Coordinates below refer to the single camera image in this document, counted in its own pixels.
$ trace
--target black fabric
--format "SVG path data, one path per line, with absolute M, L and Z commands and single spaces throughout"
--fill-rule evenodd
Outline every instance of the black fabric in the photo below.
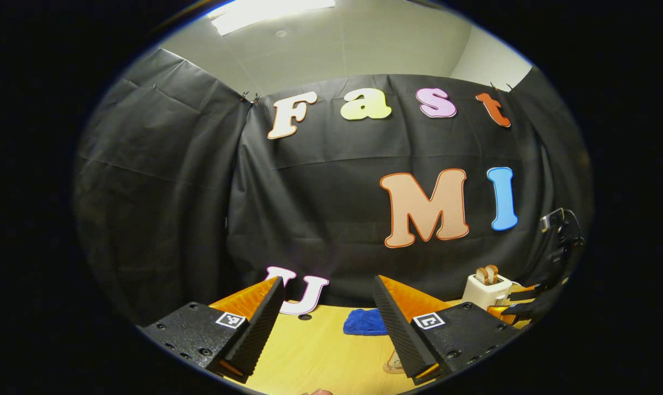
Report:
M 249 103 L 165 50 L 144 55 L 78 147 L 75 212 L 96 278 L 139 325 L 240 288 L 224 250 L 234 152 Z
M 460 298 L 465 278 L 488 264 L 529 285 L 548 269 L 553 244 L 539 218 L 564 205 L 585 228 L 592 220 L 577 128 L 534 73 L 512 93 L 452 78 L 366 75 L 250 105 L 190 62 L 155 50 L 108 91 L 81 140 L 75 211 L 88 260 L 140 325 L 258 283 L 270 266 L 297 273 L 287 298 L 299 300 L 304 276 L 316 275 L 330 280 L 319 302 L 340 306 L 374 307 L 378 274 L 444 300 Z M 391 115 L 344 119 L 343 97 L 357 88 L 384 92 Z M 420 88 L 442 88 L 457 114 L 424 115 Z M 310 91 L 318 99 L 294 122 L 297 132 L 268 139 L 272 103 Z M 509 128 L 492 120 L 480 93 L 500 102 Z M 514 171 L 519 222 L 505 231 L 491 227 L 492 167 Z M 437 227 L 428 242 L 386 247 L 391 203 L 380 179 L 411 173 L 430 196 L 447 168 L 467 173 L 469 234 L 437 240 Z
M 385 119 L 341 117 L 343 97 L 358 88 L 385 93 Z M 457 106 L 453 118 L 429 118 L 415 93 L 441 88 Z M 294 135 L 269 140 L 276 100 L 314 91 L 306 118 Z M 489 93 L 512 121 L 498 125 L 475 96 Z M 475 268 L 497 265 L 500 274 L 523 280 L 535 268 L 545 237 L 538 220 L 553 209 L 550 175 L 531 120 L 512 95 L 492 87 L 419 75 L 337 78 L 262 98 L 249 111 L 241 135 L 229 204 L 228 252 L 246 284 L 261 281 L 266 267 L 293 270 L 287 292 L 300 298 L 305 275 L 330 280 L 321 303 L 373 307 L 375 275 L 416 287 L 444 300 L 460 298 Z M 514 171 L 518 225 L 491 227 L 495 191 L 487 170 Z M 407 172 L 427 196 L 447 168 L 467 173 L 465 222 L 469 234 L 455 240 L 391 249 L 391 202 L 382 177 Z M 410 231 L 416 234 L 413 225 Z

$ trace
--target ceiling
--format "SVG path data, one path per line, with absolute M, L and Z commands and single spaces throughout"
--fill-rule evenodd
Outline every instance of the ceiling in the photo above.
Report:
M 469 36 L 470 22 L 444 10 L 407 0 L 336 0 L 334 8 L 259 22 L 224 37 L 203 17 L 160 47 L 253 97 L 349 75 L 449 77 Z

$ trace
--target blue cloth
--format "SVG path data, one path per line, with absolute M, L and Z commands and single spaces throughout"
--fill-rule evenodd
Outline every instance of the blue cloth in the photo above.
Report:
M 373 310 L 358 308 L 346 318 L 344 333 L 347 335 L 378 336 L 387 335 L 387 330 L 377 308 Z

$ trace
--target letter m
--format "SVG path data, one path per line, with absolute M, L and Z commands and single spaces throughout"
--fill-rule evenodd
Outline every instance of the letter m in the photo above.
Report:
M 390 194 L 392 213 L 391 235 L 385 239 L 390 248 L 407 247 L 414 243 L 409 232 L 409 221 L 422 240 L 429 241 L 439 218 L 441 227 L 436 233 L 439 240 L 462 238 L 469 232 L 465 223 L 463 184 L 465 172 L 449 168 L 439 173 L 431 198 L 410 173 L 394 173 L 382 177 L 380 185 Z

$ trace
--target wooden table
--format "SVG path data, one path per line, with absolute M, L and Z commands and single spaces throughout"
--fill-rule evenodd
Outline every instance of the wooden table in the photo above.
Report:
M 300 395 L 317 388 L 334 395 L 394 395 L 417 388 L 404 373 L 383 370 L 395 349 L 389 335 L 344 334 L 344 322 L 354 309 L 319 305 L 311 320 L 280 314 L 244 387 L 268 395 Z

